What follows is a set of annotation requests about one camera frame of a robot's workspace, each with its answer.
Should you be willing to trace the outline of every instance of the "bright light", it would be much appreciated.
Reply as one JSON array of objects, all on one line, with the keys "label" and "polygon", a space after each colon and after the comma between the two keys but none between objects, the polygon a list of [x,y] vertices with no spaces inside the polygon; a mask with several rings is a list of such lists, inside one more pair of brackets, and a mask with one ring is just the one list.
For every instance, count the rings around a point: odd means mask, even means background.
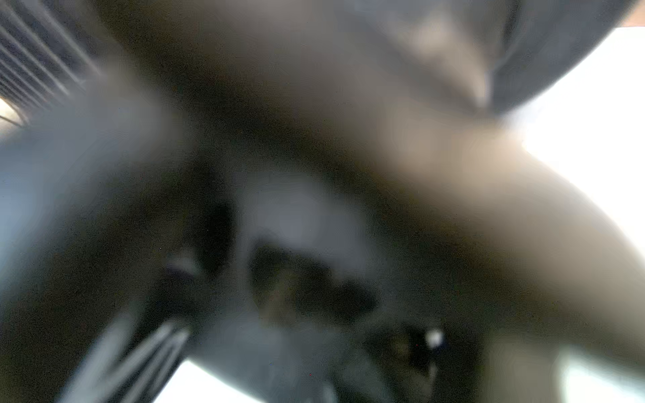
[{"label": "bright light", "polygon": [[154,403],[260,403],[226,385],[190,361],[184,361]]},{"label": "bright light", "polygon": [[645,255],[645,27],[618,28],[511,116],[526,149],[581,189]]},{"label": "bright light", "polygon": [[[18,124],[24,124],[20,116],[9,106],[3,99],[0,99],[0,116],[6,117]],[[0,119],[0,140],[11,131],[15,130],[15,126],[11,123]]]}]

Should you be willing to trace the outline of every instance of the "cat ear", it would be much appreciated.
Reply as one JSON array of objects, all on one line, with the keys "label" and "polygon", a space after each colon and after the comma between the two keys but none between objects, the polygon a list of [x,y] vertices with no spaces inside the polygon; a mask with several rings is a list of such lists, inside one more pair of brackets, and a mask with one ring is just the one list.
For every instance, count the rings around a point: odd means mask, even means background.
[{"label": "cat ear", "polygon": [[417,23],[390,18],[386,35],[441,79],[479,107],[491,99],[493,61],[484,47],[451,15],[435,9]]}]

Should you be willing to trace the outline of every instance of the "vent grille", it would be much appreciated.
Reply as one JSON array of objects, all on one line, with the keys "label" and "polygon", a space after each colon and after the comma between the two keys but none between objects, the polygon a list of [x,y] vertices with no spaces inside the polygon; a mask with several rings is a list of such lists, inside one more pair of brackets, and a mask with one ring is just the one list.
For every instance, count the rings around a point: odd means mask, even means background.
[{"label": "vent grille", "polygon": [[100,73],[99,47],[60,4],[0,1],[0,97],[26,115],[63,102]]}]

